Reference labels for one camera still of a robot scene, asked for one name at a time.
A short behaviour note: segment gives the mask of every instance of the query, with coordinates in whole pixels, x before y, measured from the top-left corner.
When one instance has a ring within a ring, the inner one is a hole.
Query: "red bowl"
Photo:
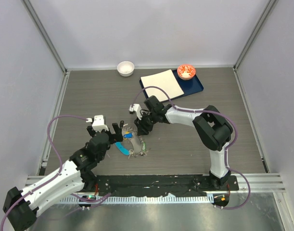
[[[178,76],[183,80],[190,80],[196,74],[196,69],[189,64],[182,64],[177,69]]]

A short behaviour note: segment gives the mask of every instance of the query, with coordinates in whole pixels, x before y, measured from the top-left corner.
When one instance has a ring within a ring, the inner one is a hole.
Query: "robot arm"
[[[164,106],[155,96],[144,101],[148,111],[141,110],[139,104],[131,105],[131,114],[138,115],[134,124],[137,126],[138,135],[148,135],[157,122],[167,124],[184,124],[194,127],[203,144],[209,149],[211,157],[210,176],[215,187],[222,186],[230,176],[230,171],[225,166],[224,148],[229,144],[232,127],[226,119],[211,113],[190,113],[185,111],[215,111],[216,107],[208,106],[205,109],[174,108],[170,104]]]
[[[115,134],[110,132],[102,115],[97,115],[93,119],[90,118],[87,122],[92,123],[92,126],[87,127],[87,131],[92,138],[63,164],[58,177],[40,189],[33,191],[39,185],[56,176],[59,169],[20,191],[16,187],[8,191],[3,206],[5,213],[19,198],[28,192],[32,192],[15,206],[8,215],[15,231],[24,231],[29,228],[37,217],[62,198],[81,190],[89,192],[97,183],[97,178],[91,170],[104,159],[111,144],[123,140],[121,130],[124,122],[120,122],[120,127],[117,123],[113,123]]]

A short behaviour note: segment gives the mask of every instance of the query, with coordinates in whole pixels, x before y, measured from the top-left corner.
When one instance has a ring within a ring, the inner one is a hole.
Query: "blue tray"
[[[177,82],[179,83],[182,91],[184,92],[183,95],[175,97],[173,99],[178,99],[184,96],[188,96],[188,95],[192,95],[198,92],[201,92],[204,90],[203,85],[201,84],[201,82],[199,81],[197,75],[195,75],[192,79],[190,80],[183,80],[178,76],[177,70],[173,70],[172,73],[174,74]],[[141,88],[143,88],[143,84],[142,81],[139,80],[139,84],[141,85]],[[143,94],[145,95],[146,99],[148,98],[146,91],[143,91]]]

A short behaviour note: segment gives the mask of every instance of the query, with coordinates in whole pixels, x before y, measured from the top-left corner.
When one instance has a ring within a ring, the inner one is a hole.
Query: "white vent grille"
[[[59,204],[77,204],[79,199],[76,197],[68,196],[60,201]],[[109,197],[103,204],[116,205],[116,204],[189,204],[189,203],[213,203],[213,194],[207,196],[195,196],[195,197],[176,197],[169,194],[165,197]]]

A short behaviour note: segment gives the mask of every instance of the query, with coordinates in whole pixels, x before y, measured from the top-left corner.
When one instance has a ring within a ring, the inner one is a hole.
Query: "white paper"
[[[156,86],[163,89],[168,96],[173,99],[184,94],[180,85],[178,84],[172,70],[167,70],[155,75],[141,77],[142,84],[145,87]],[[168,100],[165,94],[155,88],[146,89],[148,97],[154,95],[162,102]]]

